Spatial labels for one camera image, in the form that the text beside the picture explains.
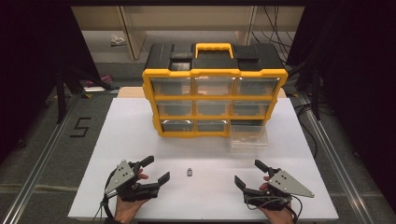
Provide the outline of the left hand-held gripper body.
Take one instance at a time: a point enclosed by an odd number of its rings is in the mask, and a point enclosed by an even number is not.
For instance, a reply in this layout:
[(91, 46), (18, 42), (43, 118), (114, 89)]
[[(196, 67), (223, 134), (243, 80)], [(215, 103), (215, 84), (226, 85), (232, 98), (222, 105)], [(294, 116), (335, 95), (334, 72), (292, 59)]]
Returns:
[(139, 170), (136, 162), (121, 161), (110, 174), (105, 186), (105, 201), (119, 196), (125, 202), (136, 202), (157, 198), (160, 186), (157, 183), (142, 185), (138, 182)]

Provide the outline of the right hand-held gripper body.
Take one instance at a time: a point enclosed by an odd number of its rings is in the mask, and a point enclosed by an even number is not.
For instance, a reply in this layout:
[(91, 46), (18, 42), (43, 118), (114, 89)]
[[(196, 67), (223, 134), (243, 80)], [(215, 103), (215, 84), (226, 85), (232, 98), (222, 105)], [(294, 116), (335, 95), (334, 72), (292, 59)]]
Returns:
[(314, 198), (315, 193), (282, 169), (264, 168), (269, 175), (264, 190), (249, 189), (243, 184), (244, 203), (272, 211), (280, 211), (292, 200), (292, 196)]

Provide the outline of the clear plastic drawer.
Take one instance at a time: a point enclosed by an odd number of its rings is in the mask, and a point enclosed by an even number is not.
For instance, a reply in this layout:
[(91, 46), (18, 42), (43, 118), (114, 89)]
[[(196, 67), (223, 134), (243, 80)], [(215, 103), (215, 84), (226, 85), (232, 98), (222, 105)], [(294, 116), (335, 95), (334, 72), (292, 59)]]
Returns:
[(268, 136), (262, 120), (232, 120), (230, 131), (233, 148), (259, 148), (268, 145)]

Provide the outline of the person's right hand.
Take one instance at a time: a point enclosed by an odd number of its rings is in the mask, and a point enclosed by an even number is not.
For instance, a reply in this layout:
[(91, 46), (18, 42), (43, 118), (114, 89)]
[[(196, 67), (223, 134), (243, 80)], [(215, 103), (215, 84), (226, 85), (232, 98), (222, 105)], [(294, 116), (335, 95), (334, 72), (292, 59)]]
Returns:
[(260, 210), (266, 215), (271, 224), (294, 224), (293, 213), (288, 208), (280, 211), (272, 211), (260, 207)]

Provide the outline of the person's left hand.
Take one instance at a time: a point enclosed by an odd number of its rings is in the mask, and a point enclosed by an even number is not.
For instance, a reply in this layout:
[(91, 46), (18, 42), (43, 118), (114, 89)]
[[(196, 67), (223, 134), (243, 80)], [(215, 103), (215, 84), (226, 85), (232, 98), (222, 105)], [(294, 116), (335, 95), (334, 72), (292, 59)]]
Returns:
[(120, 197), (118, 197), (114, 220), (119, 222), (120, 224), (129, 224), (134, 219), (139, 209), (146, 202), (147, 200), (136, 201), (136, 202), (125, 202)]

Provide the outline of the row of closed transparent bins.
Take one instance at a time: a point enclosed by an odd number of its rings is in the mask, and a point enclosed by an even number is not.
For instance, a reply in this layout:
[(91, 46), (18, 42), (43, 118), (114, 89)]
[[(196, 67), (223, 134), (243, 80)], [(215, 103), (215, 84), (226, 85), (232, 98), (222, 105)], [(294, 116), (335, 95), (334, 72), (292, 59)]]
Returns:
[[(276, 96), (278, 77), (154, 78), (153, 96)], [(271, 118), (272, 100), (154, 100), (163, 133), (227, 133), (235, 119)]]

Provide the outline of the light wooden board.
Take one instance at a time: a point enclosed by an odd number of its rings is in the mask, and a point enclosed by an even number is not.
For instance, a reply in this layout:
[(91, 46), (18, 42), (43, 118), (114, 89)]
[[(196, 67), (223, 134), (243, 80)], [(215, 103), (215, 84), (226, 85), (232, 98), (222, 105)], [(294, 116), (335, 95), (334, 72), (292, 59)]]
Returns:
[[(122, 87), (118, 93), (119, 98), (145, 98), (142, 87)], [(180, 95), (180, 96), (154, 96), (154, 100), (272, 100), (276, 98), (286, 98), (287, 95), (283, 89), (280, 89), (277, 96), (211, 96), (211, 95)]]

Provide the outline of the yellow black organizer cabinet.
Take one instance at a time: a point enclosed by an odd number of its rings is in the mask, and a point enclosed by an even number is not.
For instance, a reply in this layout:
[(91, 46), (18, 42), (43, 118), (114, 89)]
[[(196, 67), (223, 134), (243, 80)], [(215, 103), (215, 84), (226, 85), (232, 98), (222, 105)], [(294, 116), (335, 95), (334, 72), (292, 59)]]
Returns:
[(289, 74), (272, 44), (151, 46), (142, 74), (162, 137), (229, 136), (272, 116)]

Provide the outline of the pink object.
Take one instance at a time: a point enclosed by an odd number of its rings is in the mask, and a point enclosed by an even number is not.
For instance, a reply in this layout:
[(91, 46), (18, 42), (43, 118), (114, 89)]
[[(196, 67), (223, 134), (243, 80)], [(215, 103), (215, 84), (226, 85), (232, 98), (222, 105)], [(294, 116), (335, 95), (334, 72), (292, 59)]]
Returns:
[[(111, 83), (112, 80), (113, 80), (113, 77), (112, 77), (111, 75), (104, 75), (104, 76), (101, 76), (101, 80), (102, 80), (103, 82), (105, 82), (105, 83)], [(86, 85), (87, 85), (88, 87), (97, 87), (97, 84), (93, 83), (93, 82), (90, 81), (90, 80), (87, 80), (87, 81), (86, 81)]]

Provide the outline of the black metal stand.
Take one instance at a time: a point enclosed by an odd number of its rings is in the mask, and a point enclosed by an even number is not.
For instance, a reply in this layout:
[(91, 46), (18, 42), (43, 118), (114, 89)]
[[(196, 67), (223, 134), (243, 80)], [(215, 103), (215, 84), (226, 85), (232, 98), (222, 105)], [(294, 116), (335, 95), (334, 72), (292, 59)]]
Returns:
[(90, 74), (76, 66), (62, 65), (55, 74), (57, 102), (58, 102), (58, 123), (61, 123), (66, 116), (66, 98), (64, 87), (67, 87), (73, 94), (82, 94), (84, 88), (81, 80), (89, 80), (98, 87), (106, 91), (118, 90), (119, 87), (105, 83), (98, 75)]

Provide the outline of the white crumpled cloth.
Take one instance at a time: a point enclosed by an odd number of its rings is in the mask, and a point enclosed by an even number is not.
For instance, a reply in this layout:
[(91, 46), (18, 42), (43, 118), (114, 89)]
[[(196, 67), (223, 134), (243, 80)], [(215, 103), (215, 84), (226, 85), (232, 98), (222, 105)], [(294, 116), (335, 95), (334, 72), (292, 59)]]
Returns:
[(110, 45), (112, 47), (126, 46), (126, 41), (117, 35), (112, 35), (110, 38)]

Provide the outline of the beige wooden furniture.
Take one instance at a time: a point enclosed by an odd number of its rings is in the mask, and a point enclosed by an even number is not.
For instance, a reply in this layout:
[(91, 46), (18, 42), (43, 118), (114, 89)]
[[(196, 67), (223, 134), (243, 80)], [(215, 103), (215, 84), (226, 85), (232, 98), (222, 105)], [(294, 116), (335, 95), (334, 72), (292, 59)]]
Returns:
[(247, 45), (255, 32), (273, 38), (295, 33), (303, 7), (73, 7), (82, 31), (122, 31), (132, 59), (148, 35), (157, 42), (220, 42)]

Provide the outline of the dark curtain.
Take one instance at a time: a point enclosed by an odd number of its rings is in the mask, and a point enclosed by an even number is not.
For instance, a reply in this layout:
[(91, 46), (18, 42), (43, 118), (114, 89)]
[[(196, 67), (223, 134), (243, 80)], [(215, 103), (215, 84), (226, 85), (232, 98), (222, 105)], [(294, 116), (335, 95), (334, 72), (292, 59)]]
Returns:
[(290, 61), (316, 65), (354, 150), (396, 210), (396, 0), (296, 0)]
[(59, 81), (73, 92), (101, 78), (64, 0), (0, 0), (0, 163)]

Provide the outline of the metal floor rail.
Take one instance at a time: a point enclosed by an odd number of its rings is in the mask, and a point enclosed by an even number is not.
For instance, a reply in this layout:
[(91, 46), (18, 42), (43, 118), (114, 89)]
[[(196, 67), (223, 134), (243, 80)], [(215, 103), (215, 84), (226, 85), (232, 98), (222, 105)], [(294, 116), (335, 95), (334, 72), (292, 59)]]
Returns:
[(338, 156), (332, 141), (327, 135), (322, 123), (317, 119), (314, 114), (313, 109), (310, 109), (307, 113), (308, 119), (311, 126), (322, 146), (324, 153), (326, 154), (330, 165), (340, 183), (343, 192), (345, 193), (349, 204), (354, 211), (355, 216), (360, 224), (374, 224), (374, 218), (368, 210), (368, 207), (358, 192), (358, 189), (352, 182), (350, 175), (347, 172), (344, 164), (342, 163), (340, 157)]
[(35, 186), (39, 179), (43, 175), (50, 158), (58, 146), (58, 143), (64, 133), (65, 126), (67, 125), (68, 119), (79, 101), (79, 95), (72, 95), (63, 118), (56, 124), (53, 129), (51, 136), (38, 157), (32, 172), (28, 175), (27, 180), (19, 187), (17, 197), (9, 207), (5, 218), (0, 221), (0, 224), (18, 224), (21, 215), (23, 214), (27, 204), (29, 203)]

